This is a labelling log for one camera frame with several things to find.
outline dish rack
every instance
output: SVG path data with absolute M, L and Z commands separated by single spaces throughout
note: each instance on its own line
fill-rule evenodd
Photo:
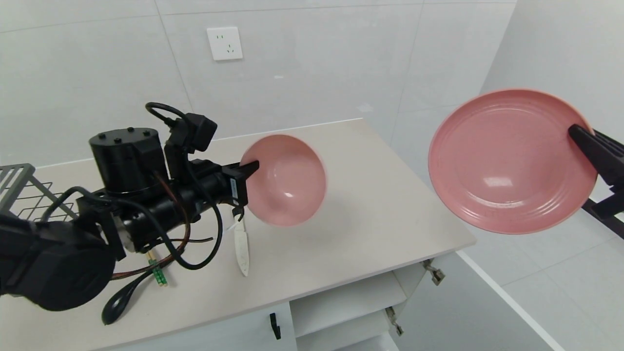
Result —
M 34 176 L 31 164 L 0 166 L 0 214 L 20 219 L 40 220 L 43 212 L 60 192 L 52 192 L 52 182 L 40 182 Z M 78 218 L 73 202 L 65 202 L 56 209 L 50 220 L 67 221 Z

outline power outlet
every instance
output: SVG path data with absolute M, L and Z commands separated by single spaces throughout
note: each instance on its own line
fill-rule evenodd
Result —
M 208 28 L 206 32 L 212 58 L 215 61 L 243 58 L 243 48 L 240 46 L 237 27 Z

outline pink bowl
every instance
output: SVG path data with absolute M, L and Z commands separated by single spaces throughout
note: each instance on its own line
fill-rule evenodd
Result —
M 310 219 L 327 191 L 323 162 L 305 142 L 272 135 L 256 141 L 241 164 L 260 161 L 247 179 L 249 210 L 267 224 L 290 227 Z
M 511 89 L 465 103 L 438 128 L 429 175 L 443 203 L 491 232 L 548 229 L 579 210 L 597 172 L 568 136 L 591 128 L 565 101 Z

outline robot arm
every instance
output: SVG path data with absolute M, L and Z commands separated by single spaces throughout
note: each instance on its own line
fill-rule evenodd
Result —
M 0 295 L 24 296 L 47 310 L 67 310 L 90 301 L 117 278 L 115 262 L 125 257 L 126 250 L 146 252 L 165 244 L 170 256 L 159 263 L 175 260 L 192 270 L 212 260 L 223 234 L 217 204 L 247 205 L 246 180 L 260 165 L 258 161 L 243 166 L 189 161 L 189 154 L 208 148 L 217 125 L 205 116 L 184 114 L 163 104 L 150 102 L 146 108 L 170 127 L 164 152 L 155 129 L 100 133 L 89 144 L 103 189 L 70 188 L 45 211 L 42 222 L 0 216 Z M 169 119 L 154 109 L 179 118 Z M 82 194 L 77 199 L 78 218 L 48 222 L 75 192 Z M 211 208 L 218 223 L 215 246 L 202 263 L 189 264 L 167 232 L 185 224 L 190 235 L 190 223 Z

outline cabinet handle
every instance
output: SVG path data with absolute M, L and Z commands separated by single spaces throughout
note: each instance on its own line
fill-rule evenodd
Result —
M 275 334 L 275 339 L 281 339 L 281 329 L 280 326 L 277 325 L 277 318 L 274 313 L 270 314 L 271 317 L 271 328 L 273 329 L 273 333 Z

